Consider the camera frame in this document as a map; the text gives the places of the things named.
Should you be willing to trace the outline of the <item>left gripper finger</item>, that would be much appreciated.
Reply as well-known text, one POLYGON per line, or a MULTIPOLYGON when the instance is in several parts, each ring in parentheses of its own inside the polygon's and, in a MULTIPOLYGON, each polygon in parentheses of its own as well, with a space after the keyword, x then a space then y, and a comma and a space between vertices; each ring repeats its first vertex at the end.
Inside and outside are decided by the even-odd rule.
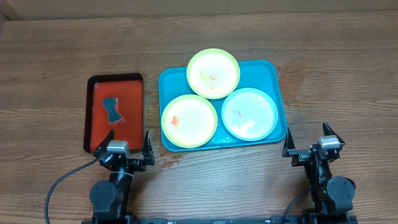
POLYGON ((101 141, 101 143, 95 148, 93 155, 99 157, 102 152, 106 151, 106 148, 110 141, 114 139, 114 130, 112 129, 108 135, 101 141))
POLYGON ((142 147, 143 163, 145 165, 153 166, 155 164, 155 156, 150 143, 150 132, 147 131, 142 147))

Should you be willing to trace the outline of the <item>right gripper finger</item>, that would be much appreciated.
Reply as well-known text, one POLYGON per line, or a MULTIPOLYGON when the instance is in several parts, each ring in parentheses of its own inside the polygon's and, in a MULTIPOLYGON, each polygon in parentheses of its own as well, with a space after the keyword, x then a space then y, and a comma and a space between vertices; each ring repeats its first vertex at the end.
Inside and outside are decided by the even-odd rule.
POLYGON ((339 140, 340 146, 344 146, 344 145, 345 145, 344 140, 342 140, 342 139, 339 137, 339 135, 337 135, 337 134, 334 132, 334 130, 332 130, 332 128, 330 127, 330 125, 329 125, 326 121, 323 122, 322 126, 323 126, 323 133, 324 133, 324 136, 335 136, 335 137, 339 140))
POLYGON ((287 127, 285 142, 282 149, 282 157, 292 157, 294 151, 295 151, 294 140, 290 128, 287 127))

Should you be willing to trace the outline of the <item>yellow-green plate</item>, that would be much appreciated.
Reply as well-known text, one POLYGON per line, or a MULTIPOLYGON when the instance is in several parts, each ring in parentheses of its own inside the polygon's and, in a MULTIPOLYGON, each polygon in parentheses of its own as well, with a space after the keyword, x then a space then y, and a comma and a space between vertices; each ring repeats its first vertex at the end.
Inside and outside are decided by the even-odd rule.
POLYGON ((241 70, 229 52, 205 49, 190 59, 186 77, 197 95, 214 100, 228 96, 237 88, 241 70))
POLYGON ((218 127, 215 107, 198 95, 182 95, 173 99, 162 112, 160 121, 165 137, 185 149, 206 144, 218 127))

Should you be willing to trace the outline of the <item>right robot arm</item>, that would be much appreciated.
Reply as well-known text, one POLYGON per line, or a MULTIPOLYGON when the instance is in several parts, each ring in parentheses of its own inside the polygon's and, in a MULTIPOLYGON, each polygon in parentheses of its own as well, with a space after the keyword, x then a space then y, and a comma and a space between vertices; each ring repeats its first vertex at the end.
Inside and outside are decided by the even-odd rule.
POLYGON ((282 157, 290 157, 293 167, 303 166, 308 182, 308 190, 298 195, 285 209, 281 223, 303 224, 354 224, 357 217, 349 215, 353 209, 356 184, 353 180, 333 176, 329 163, 340 158, 340 151, 345 145, 342 140, 325 121, 323 122, 323 136, 309 149, 298 150, 295 147, 290 129, 287 129, 282 157), (292 206, 302 197, 310 194, 313 208, 306 209, 301 216, 288 217, 292 206))

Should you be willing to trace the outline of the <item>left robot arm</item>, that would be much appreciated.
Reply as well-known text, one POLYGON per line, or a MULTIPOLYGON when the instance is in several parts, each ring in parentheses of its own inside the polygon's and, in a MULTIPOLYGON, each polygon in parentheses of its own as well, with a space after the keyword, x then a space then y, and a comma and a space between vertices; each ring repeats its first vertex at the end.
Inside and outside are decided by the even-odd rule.
POLYGON ((139 223, 135 214, 128 211, 135 172, 145 172, 155 164, 150 144, 150 132, 146 132, 141 149, 142 159, 129 157, 127 141, 114 139, 111 130, 94 151, 99 164, 110 170, 109 179, 94 184, 90 190, 93 205, 92 223, 139 223))

